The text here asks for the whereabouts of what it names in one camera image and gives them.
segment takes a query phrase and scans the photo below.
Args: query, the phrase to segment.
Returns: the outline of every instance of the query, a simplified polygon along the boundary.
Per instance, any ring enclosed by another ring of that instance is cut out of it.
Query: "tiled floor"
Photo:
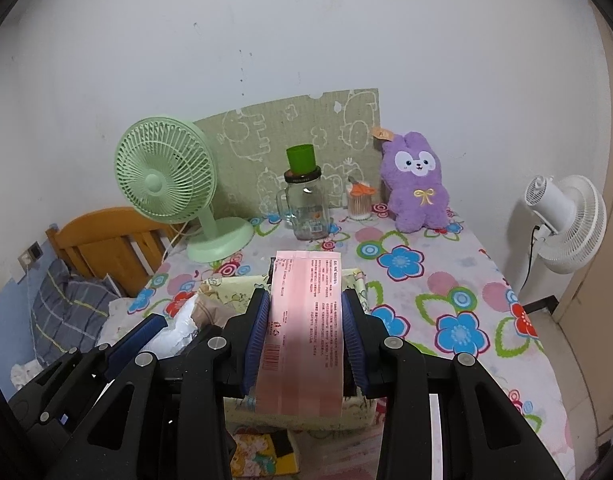
[[[567,338],[551,314],[547,310],[539,310],[529,314],[529,317],[538,331],[560,386],[562,401],[569,416],[575,472],[579,478],[597,456],[598,432],[589,392]]]

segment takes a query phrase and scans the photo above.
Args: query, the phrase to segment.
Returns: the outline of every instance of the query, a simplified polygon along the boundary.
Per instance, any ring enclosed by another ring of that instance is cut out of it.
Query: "jar handle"
[[[279,190],[279,192],[275,196],[275,203],[278,206],[278,215],[280,215],[280,218],[283,218],[286,222],[290,223],[291,208],[288,204],[288,187]]]

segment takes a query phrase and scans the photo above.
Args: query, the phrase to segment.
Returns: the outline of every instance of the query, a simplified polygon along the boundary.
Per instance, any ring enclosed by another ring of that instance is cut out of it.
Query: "black baseboard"
[[[553,314],[558,303],[559,301],[555,296],[548,296],[546,298],[542,298],[541,300],[533,301],[532,303],[524,305],[524,311],[527,314],[530,314],[546,308],[551,314]]]

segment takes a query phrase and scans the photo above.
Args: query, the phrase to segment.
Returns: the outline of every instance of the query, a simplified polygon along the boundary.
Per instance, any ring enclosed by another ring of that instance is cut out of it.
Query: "yellow bow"
[[[433,202],[429,200],[429,197],[433,195],[435,195],[435,191],[432,187],[429,187],[429,189],[427,189],[426,191],[424,189],[416,189],[415,191],[413,191],[413,196],[416,196],[417,198],[423,198],[423,200],[420,202],[420,205],[424,205],[425,202],[429,205],[433,205]]]

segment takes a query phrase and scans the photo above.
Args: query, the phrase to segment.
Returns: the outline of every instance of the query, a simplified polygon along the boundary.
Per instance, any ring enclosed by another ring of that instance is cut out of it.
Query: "black lid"
[[[305,173],[303,175],[295,175],[291,170],[286,170],[284,172],[284,181],[287,184],[304,184],[306,182],[311,182],[317,178],[322,176],[322,170],[320,166],[316,166],[315,170],[310,173]]]

